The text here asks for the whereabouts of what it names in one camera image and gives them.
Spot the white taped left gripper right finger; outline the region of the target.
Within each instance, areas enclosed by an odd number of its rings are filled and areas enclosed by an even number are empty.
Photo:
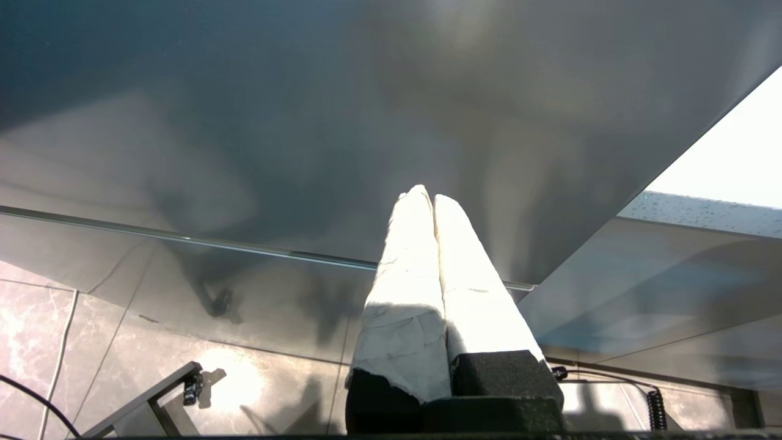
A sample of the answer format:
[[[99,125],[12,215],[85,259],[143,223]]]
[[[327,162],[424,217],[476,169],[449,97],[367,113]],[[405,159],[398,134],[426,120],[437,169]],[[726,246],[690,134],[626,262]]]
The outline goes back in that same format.
[[[562,404],[562,390],[539,343],[464,209],[439,194],[434,221],[453,395]]]

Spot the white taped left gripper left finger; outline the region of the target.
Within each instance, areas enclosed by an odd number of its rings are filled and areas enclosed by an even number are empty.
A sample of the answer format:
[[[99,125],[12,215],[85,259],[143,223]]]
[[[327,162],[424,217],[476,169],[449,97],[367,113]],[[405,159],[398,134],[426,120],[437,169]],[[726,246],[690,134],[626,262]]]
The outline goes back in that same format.
[[[428,403],[451,396],[433,205],[403,192],[364,303],[346,379],[350,435],[416,433]]]

